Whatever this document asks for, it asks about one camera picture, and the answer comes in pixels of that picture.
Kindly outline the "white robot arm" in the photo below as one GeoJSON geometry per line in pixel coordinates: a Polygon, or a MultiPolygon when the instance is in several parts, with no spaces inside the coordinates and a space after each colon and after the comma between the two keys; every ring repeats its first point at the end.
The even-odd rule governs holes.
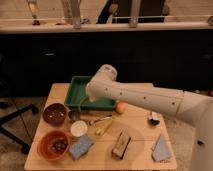
{"type": "Polygon", "coordinates": [[[86,85],[91,102],[119,100],[177,119],[195,127],[189,171],[213,171],[213,97],[178,89],[116,81],[112,65],[102,65],[86,85]]]}

